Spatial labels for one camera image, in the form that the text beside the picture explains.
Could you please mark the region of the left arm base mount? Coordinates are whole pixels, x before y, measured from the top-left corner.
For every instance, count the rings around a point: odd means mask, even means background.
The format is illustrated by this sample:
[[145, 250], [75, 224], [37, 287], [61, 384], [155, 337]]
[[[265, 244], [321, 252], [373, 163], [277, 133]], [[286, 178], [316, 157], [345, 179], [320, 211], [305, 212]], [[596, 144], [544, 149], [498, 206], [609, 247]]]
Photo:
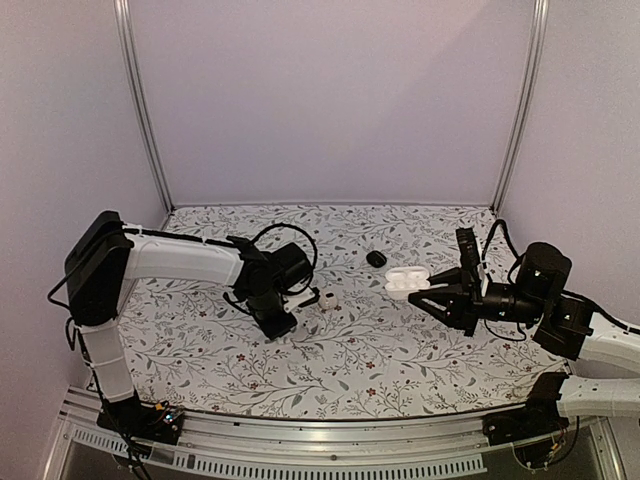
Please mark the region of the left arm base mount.
[[177, 445], [184, 423], [185, 409], [168, 401], [147, 404], [137, 392], [121, 401], [104, 400], [97, 419], [103, 429], [157, 443]]

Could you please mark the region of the black earbud charging case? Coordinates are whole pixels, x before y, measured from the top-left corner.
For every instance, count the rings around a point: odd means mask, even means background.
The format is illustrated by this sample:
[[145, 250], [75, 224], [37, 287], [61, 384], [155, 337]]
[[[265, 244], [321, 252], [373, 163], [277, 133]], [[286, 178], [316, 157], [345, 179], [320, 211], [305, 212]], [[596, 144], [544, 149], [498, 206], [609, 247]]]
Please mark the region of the black earbud charging case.
[[387, 257], [382, 252], [373, 250], [367, 253], [366, 261], [374, 268], [382, 268], [387, 264]]

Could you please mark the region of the white round earbud case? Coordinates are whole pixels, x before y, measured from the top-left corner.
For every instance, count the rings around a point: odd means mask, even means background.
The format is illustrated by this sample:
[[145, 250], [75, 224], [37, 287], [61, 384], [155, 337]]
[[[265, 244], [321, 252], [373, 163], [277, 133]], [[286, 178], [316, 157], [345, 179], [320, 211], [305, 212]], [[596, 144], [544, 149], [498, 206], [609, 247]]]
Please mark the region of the white round earbud case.
[[328, 311], [335, 309], [339, 305], [339, 302], [334, 292], [322, 291], [320, 293], [318, 304], [323, 311]]

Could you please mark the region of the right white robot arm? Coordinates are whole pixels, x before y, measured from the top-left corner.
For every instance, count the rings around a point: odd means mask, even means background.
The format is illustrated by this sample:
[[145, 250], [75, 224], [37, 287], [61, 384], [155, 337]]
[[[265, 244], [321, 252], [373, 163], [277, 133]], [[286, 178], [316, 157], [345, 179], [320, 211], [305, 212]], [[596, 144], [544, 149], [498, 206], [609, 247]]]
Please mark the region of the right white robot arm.
[[[566, 290], [571, 260], [545, 242], [518, 256], [505, 283], [486, 274], [486, 252], [470, 228], [459, 228], [460, 265], [429, 278], [429, 288], [408, 295], [410, 304], [449, 328], [472, 336], [481, 320], [524, 324], [533, 341], [566, 360], [608, 363], [639, 370], [639, 329], [609, 314], [595, 301]], [[639, 414], [639, 379], [590, 379], [565, 372], [540, 375], [525, 404], [503, 415], [527, 436], [552, 423], [581, 416]]]

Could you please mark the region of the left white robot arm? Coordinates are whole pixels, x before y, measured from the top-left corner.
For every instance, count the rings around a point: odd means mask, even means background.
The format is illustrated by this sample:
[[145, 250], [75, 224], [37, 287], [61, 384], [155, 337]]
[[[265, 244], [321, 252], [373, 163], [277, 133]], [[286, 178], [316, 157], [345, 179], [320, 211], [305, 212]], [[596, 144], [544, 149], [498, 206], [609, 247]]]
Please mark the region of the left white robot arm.
[[64, 261], [47, 300], [68, 312], [96, 388], [111, 419], [128, 434], [148, 426], [119, 333], [121, 309], [148, 280], [197, 282], [223, 288], [231, 307], [250, 317], [269, 340], [297, 325], [294, 311], [318, 301], [318, 254], [290, 242], [262, 250], [260, 234], [223, 240], [147, 229], [101, 212]]

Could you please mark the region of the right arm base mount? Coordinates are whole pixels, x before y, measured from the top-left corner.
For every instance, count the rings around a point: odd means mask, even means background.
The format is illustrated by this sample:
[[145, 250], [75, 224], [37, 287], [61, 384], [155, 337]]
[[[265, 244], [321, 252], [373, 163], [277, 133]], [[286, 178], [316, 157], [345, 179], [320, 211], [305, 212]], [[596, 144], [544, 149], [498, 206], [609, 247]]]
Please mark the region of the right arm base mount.
[[533, 385], [523, 406], [487, 414], [482, 419], [482, 432], [491, 446], [549, 434], [569, 426], [569, 419], [559, 413], [560, 388], [569, 375], [544, 373]]

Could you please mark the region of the white oval case lid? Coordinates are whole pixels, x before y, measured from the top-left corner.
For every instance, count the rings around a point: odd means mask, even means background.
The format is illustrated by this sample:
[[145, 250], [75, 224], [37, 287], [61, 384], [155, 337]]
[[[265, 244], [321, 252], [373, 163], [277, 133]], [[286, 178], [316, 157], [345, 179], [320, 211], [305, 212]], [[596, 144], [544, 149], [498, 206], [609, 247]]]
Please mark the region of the white oval case lid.
[[411, 293], [430, 287], [430, 272], [426, 267], [395, 267], [385, 273], [385, 291], [392, 300], [407, 300]]

